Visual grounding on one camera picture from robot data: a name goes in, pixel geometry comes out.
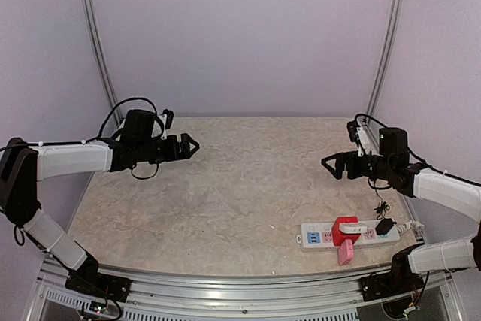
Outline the white plug adapter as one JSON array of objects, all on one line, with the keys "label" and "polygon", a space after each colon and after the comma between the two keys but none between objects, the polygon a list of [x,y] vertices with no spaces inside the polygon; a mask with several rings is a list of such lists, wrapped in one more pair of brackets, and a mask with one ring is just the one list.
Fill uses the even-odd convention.
[{"label": "white plug adapter", "polygon": [[339,230],[345,235],[360,235],[368,232],[368,226],[364,223],[341,223]]}]

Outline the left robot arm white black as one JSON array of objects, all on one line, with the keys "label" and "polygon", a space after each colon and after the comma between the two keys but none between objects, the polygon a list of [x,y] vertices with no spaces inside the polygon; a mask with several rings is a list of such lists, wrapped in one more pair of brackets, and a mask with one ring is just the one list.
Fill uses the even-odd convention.
[{"label": "left robot arm white black", "polygon": [[174,113],[131,109],[112,136],[61,144],[12,138],[2,148],[1,212],[15,231],[29,236],[55,257],[91,295],[105,287],[98,261],[42,208],[38,182],[70,174],[134,170],[141,163],[160,165],[190,159],[200,144],[189,134],[168,134]]}]

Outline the pink cube plug adapter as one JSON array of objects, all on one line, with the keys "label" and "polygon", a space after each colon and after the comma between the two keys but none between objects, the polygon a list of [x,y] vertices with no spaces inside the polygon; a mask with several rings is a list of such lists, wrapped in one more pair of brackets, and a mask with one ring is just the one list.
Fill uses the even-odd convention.
[{"label": "pink cube plug adapter", "polygon": [[354,247],[351,239],[344,240],[338,248],[338,264],[348,265],[354,258]]}]

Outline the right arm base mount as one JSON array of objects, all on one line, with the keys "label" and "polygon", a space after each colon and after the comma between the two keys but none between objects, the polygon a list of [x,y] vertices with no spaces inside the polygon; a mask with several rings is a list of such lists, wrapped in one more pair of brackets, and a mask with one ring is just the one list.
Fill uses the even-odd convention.
[{"label": "right arm base mount", "polygon": [[420,290],[424,286],[423,278],[418,274],[396,276],[393,272],[371,273],[359,280],[364,302],[389,298],[404,293]]}]

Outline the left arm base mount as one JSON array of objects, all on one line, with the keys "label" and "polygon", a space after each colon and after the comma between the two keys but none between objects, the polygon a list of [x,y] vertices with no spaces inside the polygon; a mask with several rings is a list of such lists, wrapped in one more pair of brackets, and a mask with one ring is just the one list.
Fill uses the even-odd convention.
[{"label": "left arm base mount", "polygon": [[65,288],[96,298],[125,302],[129,296],[131,284],[132,281],[125,277],[98,272],[81,274],[78,271],[72,271],[65,281]]}]

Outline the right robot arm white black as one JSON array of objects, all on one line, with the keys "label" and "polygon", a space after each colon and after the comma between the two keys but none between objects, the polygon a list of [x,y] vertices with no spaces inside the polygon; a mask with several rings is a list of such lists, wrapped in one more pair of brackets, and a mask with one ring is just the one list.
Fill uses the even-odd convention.
[{"label": "right robot arm white black", "polygon": [[[335,153],[320,161],[334,178],[382,180],[408,198],[432,201],[480,221],[480,187],[434,171],[424,162],[412,163],[405,130],[382,127],[379,152],[372,154],[363,127],[351,121],[347,128],[349,139],[357,145],[357,150]],[[381,287],[399,294],[406,287],[419,283],[421,274],[479,267],[479,234],[444,243],[414,245],[392,257],[390,272]]]}]

